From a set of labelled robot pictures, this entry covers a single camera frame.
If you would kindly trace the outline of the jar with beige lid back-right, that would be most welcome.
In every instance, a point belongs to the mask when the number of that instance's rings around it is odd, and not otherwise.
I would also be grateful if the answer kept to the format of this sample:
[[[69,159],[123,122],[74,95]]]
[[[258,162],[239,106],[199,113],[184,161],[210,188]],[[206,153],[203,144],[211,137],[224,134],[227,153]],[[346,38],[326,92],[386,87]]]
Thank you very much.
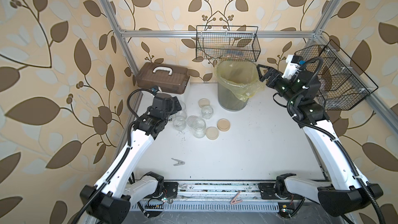
[[[173,118],[173,127],[175,130],[182,132],[187,126],[186,120],[183,117],[177,116]]]

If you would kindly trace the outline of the beige jar lid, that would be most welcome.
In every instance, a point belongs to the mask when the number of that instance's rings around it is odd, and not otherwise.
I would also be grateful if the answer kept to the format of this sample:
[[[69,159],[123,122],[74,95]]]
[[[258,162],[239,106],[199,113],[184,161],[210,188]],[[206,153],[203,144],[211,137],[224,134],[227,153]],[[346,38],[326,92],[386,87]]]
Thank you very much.
[[[219,130],[217,127],[209,127],[206,130],[206,137],[209,140],[216,140],[219,137]]]
[[[231,123],[227,119],[220,119],[217,122],[217,128],[219,131],[227,132],[231,128]]]
[[[198,101],[198,105],[200,108],[203,108],[204,106],[210,105],[210,100],[206,98],[202,98]]]

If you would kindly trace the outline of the jar with beige lid front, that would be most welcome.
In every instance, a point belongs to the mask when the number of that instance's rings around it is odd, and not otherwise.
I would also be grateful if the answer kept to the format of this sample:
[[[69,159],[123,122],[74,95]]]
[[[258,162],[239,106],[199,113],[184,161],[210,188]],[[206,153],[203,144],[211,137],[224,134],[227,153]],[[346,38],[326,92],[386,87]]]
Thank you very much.
[[[192,122],[192,134],[195,138],[201,139],[206,134],[206,122],[204,119],[197,117]]]

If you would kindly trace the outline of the jar with beige lid back-left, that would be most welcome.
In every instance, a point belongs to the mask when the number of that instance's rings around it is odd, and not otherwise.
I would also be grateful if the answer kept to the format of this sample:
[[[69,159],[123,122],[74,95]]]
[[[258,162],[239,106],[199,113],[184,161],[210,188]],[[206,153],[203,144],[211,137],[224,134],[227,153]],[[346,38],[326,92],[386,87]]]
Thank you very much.
[[[214,109],[210,105],[205,105],[201,109],[201,115],[204,119],[210,119],[214,114]]]

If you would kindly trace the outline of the patterned white jar lid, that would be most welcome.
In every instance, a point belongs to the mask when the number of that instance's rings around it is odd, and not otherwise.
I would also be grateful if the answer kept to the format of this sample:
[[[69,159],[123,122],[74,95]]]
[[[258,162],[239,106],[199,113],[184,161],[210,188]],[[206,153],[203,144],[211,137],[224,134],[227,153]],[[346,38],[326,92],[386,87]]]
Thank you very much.
[[[198,116],[192,115],[188,116],[186,119],[186,123],[189,127],[193,127],[194,123],[198,120]]]

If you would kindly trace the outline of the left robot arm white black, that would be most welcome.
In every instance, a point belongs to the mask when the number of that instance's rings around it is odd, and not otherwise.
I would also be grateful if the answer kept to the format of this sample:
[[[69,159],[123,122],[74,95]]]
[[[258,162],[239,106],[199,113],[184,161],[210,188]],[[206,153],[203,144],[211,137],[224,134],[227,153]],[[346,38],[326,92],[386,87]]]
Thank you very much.
[[[144,152],[164,130],[170,116],[182,109],[177,97],[159,87],[148,92],[153,95],[152,105],[128,125],[126,144],[109,169],[94,186],[86,185],[80,192],[84,206],[72,223],[78,223],[83,213],[87,213],[105,224],[121,224],[131,207],[143,198],[164,194],[164,177],[157,173],[149,172],[128,185]]]

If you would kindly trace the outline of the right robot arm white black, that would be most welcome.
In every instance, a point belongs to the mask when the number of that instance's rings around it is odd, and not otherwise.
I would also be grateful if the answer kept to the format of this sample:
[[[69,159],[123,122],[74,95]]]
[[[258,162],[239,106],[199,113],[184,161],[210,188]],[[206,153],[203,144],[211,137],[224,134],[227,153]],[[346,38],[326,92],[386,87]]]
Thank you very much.
[[[372,205],[379,223],[386,222],[377,199],[383,196],[379,184],[371,184],[360,172],[334,131],[324,107],[315,100],[322,83],[318,74],[323,67],[323,58],[303,61],[299,56],[289,56],[284,72],[273,67],[257,65],[259,80],[276,90],[287,100],[286,110],[291,119],[308,136],[329,173],[329,181],[303,179],[294,173],[277,177],[275,195],[287,199],[299,195],[320,204],[333,217],[346,216]]]

